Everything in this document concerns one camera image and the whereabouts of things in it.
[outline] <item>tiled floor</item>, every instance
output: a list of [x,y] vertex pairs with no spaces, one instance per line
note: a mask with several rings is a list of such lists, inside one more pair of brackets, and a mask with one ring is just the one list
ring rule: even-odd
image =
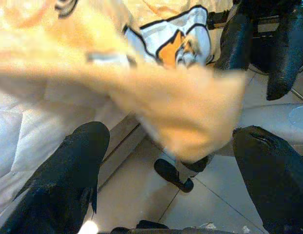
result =
[[[266,77],[251,71],[248,75],[245,108],[301,102],[292,93],[278,101],[266,101]],[[234,157],[224,150],[216,153],[207,168],[193,179],[194,190],[185,194],[154,171],[153,163],[159,157],[174,163],[174,157],[164,152],[146,138],[102,187],[97,214],[92,215],[89,209],[85,220],[92,220],[99,231],[117,226],[134,228],[141,219],[147,219],[170,228],[200,227],[213,222],[222,231],[243,234],[242,229],[247,226],[251,234],[267,233]]]

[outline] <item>black boot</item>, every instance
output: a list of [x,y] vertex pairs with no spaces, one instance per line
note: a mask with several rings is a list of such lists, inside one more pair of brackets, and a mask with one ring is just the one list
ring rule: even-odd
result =
[[166,181],[174,184],[184,193],[189,193],[194,188],[194,183],[190,178],[183,184],[179,178],[176,168],[164,159],[158,159],[154,164],[156,172]]
[[282,18],[276,31],[272,59],[266,97],[269,101],[286,95],[300,68],[303,69],[303,0]]

